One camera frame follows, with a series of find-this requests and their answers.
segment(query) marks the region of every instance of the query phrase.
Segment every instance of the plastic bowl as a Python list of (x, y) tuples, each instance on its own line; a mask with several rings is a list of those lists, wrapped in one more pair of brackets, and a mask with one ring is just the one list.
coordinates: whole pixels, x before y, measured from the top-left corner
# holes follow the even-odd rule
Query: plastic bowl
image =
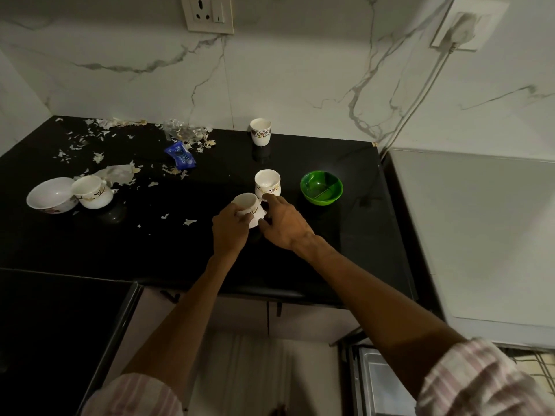
[(343, 184), (326, 171), (312, 171), (301, 178), (301, 191), (316, 206), (327, 206), (341, 197)]

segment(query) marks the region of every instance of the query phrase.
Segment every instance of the hand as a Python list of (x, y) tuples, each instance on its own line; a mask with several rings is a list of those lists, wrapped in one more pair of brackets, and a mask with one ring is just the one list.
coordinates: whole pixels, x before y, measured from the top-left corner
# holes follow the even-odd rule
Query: hand
[(272, 218), (272, 224), (260, 219), (258, 226), (264, 237), (272, 244), (292, 250), (295, 241), (314, 235), (314, 231), (301, 213), (286, 199), (273, 194), (264, 194), (262, 198), (270, 205), (268, 216)]
[(239, 255), (249, 236), (249, 222), (253, 214), (238, 216), (241, 208), (235, 203), (229, 203), (218, 216), (212, 218), (212, 233), (214, 234), (214, 255)]

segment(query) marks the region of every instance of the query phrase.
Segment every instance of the ceramic mug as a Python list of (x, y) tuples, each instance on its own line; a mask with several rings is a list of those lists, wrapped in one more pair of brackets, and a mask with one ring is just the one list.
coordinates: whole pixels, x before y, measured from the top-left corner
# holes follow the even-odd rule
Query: ceramic mug
[(72, 184), (73, 180), (65, 176), (44, 181), (29, 192), (27, 205), (49, 215), (65, 213), (78, 203), (71, 191)]
[(253, 219), (249, 223), (249, 228), (258, 226), (258, 219), (262, 219), (266, 215), (266, 210), (264, 210), (260, 205), (260, 200), (258, 200), (256, 194), (253, 194), (252, 192), (239, 194), (233, 199), (232, 203), (237, 204), (241, 209), (243, 209), (237, 212), (239, 216), (244, 216), (248, 213), (253, 214)]
[(257, 118), (250, 122), (250, 136), (256, 146), (266, 146), (272, 135), (272, 123), (264, 118)]
[(71, 190), (87, 209), (100, 209), (114, 198), (114, 190), (106, 186), (106, 181), (96, 175), (87, 175), (75, 181)]
[(254, 194), (262, 200), (267, 192), (276, 196), (281, 194), (281, 178), (273, 169), (262, 169), (254, 175)]

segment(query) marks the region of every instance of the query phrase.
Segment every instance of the pink striped shirt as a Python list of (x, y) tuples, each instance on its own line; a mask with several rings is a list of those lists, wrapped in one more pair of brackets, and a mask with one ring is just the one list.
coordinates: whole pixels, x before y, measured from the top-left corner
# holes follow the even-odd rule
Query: pink striped shirt
[[(552, 397), (492, 343), (453, 346), (424, 381), (418, 416), (555, 416)], [(142, 374), (124, 374), (87, 401), (82, 416), (182, 416), (170, 387)]]

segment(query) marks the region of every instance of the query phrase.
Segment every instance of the white ceramic bowl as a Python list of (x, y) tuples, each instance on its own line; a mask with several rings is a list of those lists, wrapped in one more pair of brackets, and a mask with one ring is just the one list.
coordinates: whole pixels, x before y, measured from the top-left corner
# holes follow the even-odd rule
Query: white ceramic bowl
[(27, 195), (27, 205), (50, 215), (65, 213), (79, 203), (71, 192), (72, 184), (73, 180), (65, 176), (44, 181)]

